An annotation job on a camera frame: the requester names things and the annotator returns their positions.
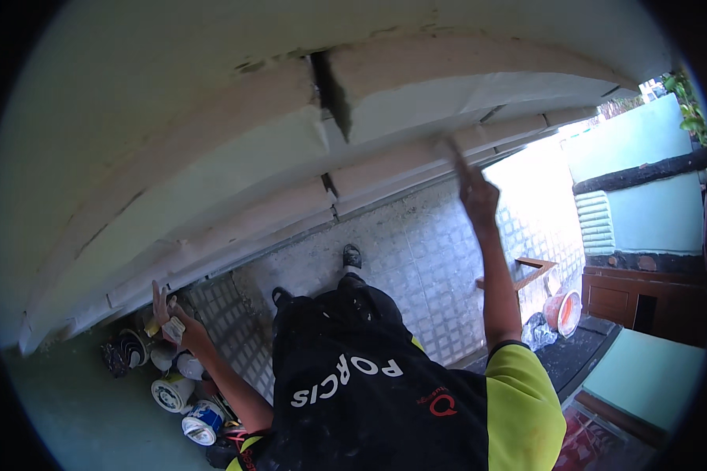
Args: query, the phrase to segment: beam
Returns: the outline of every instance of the beam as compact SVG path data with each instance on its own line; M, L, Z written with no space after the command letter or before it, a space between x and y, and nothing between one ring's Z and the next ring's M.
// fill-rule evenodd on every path
M606 173L574 184L575 194L589 192L614 192L639 184L666 179L682 173L696 172L707 168L707 147L678 157L671 157L654 164L633 166L629 169Z

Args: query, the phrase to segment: sneaker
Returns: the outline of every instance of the sneaker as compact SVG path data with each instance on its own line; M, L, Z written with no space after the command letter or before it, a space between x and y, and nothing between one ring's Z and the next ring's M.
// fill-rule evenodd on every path
M272 301L278 310L290 303L292 299L293 296L285 288L277 287L272 290Z
M361 270L361 251L352 243L343 247L343 268L354 267Z

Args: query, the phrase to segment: worker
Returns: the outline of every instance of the worker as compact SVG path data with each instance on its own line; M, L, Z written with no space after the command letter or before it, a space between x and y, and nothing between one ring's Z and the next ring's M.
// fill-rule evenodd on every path
M521 343L521 320L500 234L499 191L457 148L460 198L482 250L484 375L431 361L395 302L356 273L343 251L338 288L317 298L273 291L274 406L218 354L177 306L181 344L217 383L250 438L238 469L551 469L566 421L547 372ZM154 285L154 308L168 311Z

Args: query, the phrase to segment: white bucket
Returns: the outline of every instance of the white bucket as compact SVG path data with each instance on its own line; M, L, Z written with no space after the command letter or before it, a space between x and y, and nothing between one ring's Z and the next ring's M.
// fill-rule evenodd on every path
M152 397L166 411L180 412L186 408L186 402L195 386L193 379L177 373L169 374L152 383Z
M181 420L183 434L199 445L210 446L217 440L217 432L225 419L222 410L211 401L198 401Z

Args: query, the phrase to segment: paint bucket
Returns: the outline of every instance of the paint bucket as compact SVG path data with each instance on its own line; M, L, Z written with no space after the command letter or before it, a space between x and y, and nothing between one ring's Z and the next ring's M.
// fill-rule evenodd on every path
M199 445L210 446L217 440L217 432L225 418L222 410L211 401L198 401L181 420L183 434Z
M571 337L581 317L581 295L575 289L547 298L542 308L547 325L564 338Z
M166 411L181 412L186 409L186 402L195 386L193 379L184 378L181 374L169 374L152 383L152 397Z

